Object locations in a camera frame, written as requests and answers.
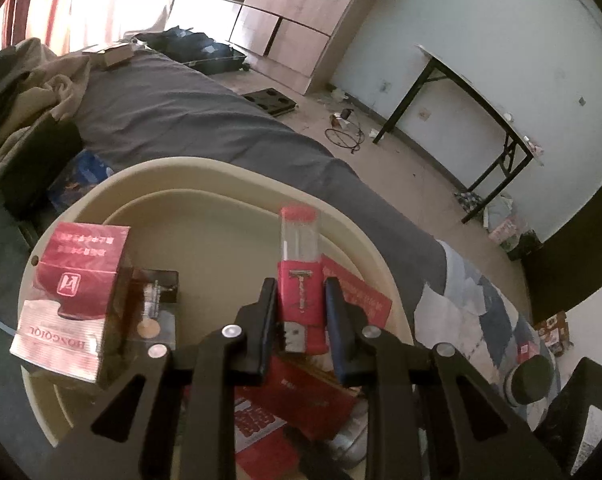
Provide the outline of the black foam tray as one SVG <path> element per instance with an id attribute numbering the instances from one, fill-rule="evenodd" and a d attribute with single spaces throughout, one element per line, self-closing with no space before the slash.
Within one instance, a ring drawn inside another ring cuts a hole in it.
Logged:
<path id="1" fill-rule="evenodd" d="M 273 117 L 288 114 L 297 108 L 297 102 L 274 88 L 248 92 L 243 97 Z"/>

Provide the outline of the red Hongqiqu cigarette box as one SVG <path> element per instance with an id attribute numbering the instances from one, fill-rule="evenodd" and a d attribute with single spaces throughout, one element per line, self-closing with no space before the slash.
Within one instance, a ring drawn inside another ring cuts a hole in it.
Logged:
<path id="1" fill-rule="evenodd" d="M 132 265 L 128 226 L 60 222 L 25 289 L 10 353 L 86 385 L 109 382 L 120 362 Z"/>

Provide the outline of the beige plastic basin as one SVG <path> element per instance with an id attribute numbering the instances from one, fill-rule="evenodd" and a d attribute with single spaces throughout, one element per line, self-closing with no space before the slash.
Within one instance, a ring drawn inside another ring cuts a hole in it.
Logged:
<path id="1" fill-rule="evenodd" d="M 330 275 L 371 289 L 366 303 L 411 336 L 397 285 L 371 240 L 332 206 L 261 174 L 196 157 L 152 160 L 101 183 L 63 218 L 125 224 L 134 266 L 177 271 L 177 340 L 186 344 L 230 321 L 275 274 L 277 210 L 287 202 L 318 210 Z"/>

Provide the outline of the dark red Huangshan box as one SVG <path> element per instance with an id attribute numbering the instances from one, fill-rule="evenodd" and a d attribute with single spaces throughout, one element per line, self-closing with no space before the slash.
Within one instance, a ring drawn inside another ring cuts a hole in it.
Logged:
<path id="1" fill-rule="evenodd" d="M 115 307 L 114 355 L 128 364 L 154 344 L 176 348 L 179 272 L 134 268 Z"/>

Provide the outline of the wooden wardrobe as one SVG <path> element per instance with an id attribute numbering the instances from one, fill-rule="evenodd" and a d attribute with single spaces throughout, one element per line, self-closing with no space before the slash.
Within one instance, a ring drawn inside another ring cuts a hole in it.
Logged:
<path id="1" fill-rule="evenodd" d="M 190 0 L 196 28 L 300 94 L 328 84 L 375 0 Z"/>

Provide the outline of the pink plastic bag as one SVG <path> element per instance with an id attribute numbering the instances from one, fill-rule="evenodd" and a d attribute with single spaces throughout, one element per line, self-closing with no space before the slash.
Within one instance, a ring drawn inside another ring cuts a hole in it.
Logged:
<path id="1" fill-rule="evenodd" d="M 526 226 L 526 222 L 522 220 L 522 218 L 517 216 L 517 214 L 511 214 L 498 226 L 495 226 L 495 228 L 489 232 L 488 237 L 493 243 L 498 245 L 517 245 Z"/>

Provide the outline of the checkered cloth on floor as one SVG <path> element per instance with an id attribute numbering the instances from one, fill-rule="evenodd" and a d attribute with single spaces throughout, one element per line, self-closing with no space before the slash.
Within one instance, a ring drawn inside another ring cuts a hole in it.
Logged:
<path id="1" fill-rule="evenodd" d="M 471 214 L 472 211 L 481 211 L 484 209 L 482 204 L 484 203 L 484 199 L 476 194 L 475 192 L 455 192 L 454 193 L 455 200 L 458 202 L 466 214 Z"/>

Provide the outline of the red envelope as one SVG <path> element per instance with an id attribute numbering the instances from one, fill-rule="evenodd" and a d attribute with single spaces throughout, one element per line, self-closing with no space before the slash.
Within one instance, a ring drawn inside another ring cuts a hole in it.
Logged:
<path id="1" fill-rule="evenodd" d="M 369 324 L 381 328 L 386 326 L 392 307 L 390 298 L 332 258 L 322 255 L 322 266 L 324 278 L 337 278 L 344 300 L 360 307 L 366 313 Z"/>

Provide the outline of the dark door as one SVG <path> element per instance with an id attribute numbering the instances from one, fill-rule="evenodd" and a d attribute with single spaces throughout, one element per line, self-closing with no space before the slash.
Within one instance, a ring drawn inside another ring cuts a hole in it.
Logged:
<path id="1" fill-rule="evenodd" d="M 568 311 L 602 287 L 602 186 L 535 252 L 522 259 L 531 318 Z"/>

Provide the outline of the black rectangular box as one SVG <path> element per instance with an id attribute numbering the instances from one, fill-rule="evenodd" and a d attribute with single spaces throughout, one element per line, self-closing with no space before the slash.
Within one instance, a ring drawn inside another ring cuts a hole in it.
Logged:
<path id="1" fill-rule="evenodd" d="M 568 477 L 602 442 L 602 366 L 582 358 L 534 435 Z"/>

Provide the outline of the black leg folding table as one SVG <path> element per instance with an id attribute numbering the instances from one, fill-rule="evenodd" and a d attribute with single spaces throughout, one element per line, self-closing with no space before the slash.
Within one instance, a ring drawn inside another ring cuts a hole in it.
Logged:
<path id="1" fill-rule="evenodd" d="M 478 202 L 462 219 L 467 223 L 486 211 L 531 162 L 537 162 L 541 149 L 516 129 L 512 115 L 495 106 L 450 63 L 421 44 L 416 48 L 426 60 L 425 66 L 375 134 L 373 143 L 377 145 L 385 136 L 401 133 L 458 181 L 462 193 L 478 194 Z M 428 110 L 426 104 L 420 103 L 420 95 L 433 96 L 437 84 L 453 103 L 446 105 L 443 117 L 435 120 L 432 138 L 427 141 L 401 127 L 400 122 L 415 105 L 422 112 Z"/>

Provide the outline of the open black suitcase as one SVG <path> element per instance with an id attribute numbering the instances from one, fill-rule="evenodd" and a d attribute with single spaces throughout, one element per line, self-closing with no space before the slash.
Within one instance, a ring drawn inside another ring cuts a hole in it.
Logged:
<path id="1" fill-rule="evenodd" d="M 179 26 L 163 32 L 140 32 L 133 40 L 208 76 L 250 68 L 243 52 L 215 41 L 204 32 Z"/>

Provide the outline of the red double happiness box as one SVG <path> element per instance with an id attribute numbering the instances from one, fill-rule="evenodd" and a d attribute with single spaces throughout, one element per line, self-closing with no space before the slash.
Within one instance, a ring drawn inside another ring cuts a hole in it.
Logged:
<path id="1" fill-rule="evenodd" d="M 297 468 L 299 452 L 284 435 L 299 429 L 330 440 L 350 418 L 357 393 L 303 362 L 272 356 L 264 382 L 235 389 L 236 463 L 251 479 L 280 479 Z"/>

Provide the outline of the dark grey bed sheet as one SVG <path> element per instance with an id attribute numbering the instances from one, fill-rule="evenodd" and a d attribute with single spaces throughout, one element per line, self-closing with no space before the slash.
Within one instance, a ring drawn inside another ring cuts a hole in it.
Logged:
<path id="1" fill-rule="evenodd" d="M 113 170 L 155 158 L 198 156 L 258 172 L 353 220 L 386 260 L 411 325 L 423 286 L 444 292 L 442 245 L 322 144 L 161 54 L 141 51 L 126 66 L 92 73 L 74 120 L 86 148 Z M 0 317 L 13 326 L 30 252 L 0 195 Z M 0 331 L 0 442 L 30 478 L 40 478 L 40 464 L 52 447 L 28 404 L 10 342 Z"/>

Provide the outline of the printed cardboard box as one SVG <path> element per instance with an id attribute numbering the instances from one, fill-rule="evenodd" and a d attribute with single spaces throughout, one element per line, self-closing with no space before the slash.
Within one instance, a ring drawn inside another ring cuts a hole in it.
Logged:
<path id="1" fill-rule="evenodd" d="M 571 346 L 568 318 L 560 311 L 534 326 L 548 350 L 556 358 L 562 356 Z"/>

